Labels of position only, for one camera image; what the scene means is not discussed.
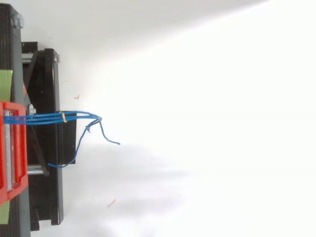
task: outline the gray metal bar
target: gray metal bar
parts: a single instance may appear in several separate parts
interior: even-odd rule
[[[18,14],[12,8],[12,15]],[[22,69],[22,43],[21,31],[12,27],[12,62],[13,62],[13,95],[12,99],[15,103],[23,105],[23,69]],[[27,186],[23,192],[18,195],[18,218],[19,218],[19,237],[31,236],[30,223],[30,204],[29,204],[29,187]]]
[[[23,64],[31,63],[32,58],[33,58],[32,53],[22,53],[22,63]]]
[[[44,174],[40,164],[32,164],[28,166],[28,175]]]

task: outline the metal rod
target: metal rod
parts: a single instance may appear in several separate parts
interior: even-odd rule
[[[22,63],[23,64],[31,63],[32,58],[33,58],[32,53],[22,53]]]
[[[28,165],[28,175],[38,175],[38,174],[44,174],[44,172],[41,169],[40,164]]]
[[[4,111],[5,116],[10,115],[9,110]],[[10,124],[4,124],[4,142],[5,142],[5,158],[6,158],[6,186],[8,192],[12,190],[12,170],[11,170],[11,131]]]

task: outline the black panel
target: black panel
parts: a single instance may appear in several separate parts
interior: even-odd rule
[[[0,69],[12,70],[11,5],[0,4]]]
[[[37,49],[37,42],[22,42],[22,53],[33,53]]]

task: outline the cable tie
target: cable tie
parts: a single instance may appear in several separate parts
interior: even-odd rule
[[[63,117],[64,122],[67,122],[66,116],[65,116],[65,113],[64,113],[64,112],[61,112],[61,116]]]

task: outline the red plastic clip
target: red plastic clip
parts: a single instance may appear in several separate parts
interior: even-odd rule
[[[0,102],[0,205],[28,185],[26,127],[3,122],[3,116],[24,116],[25,110],[20,104]]]

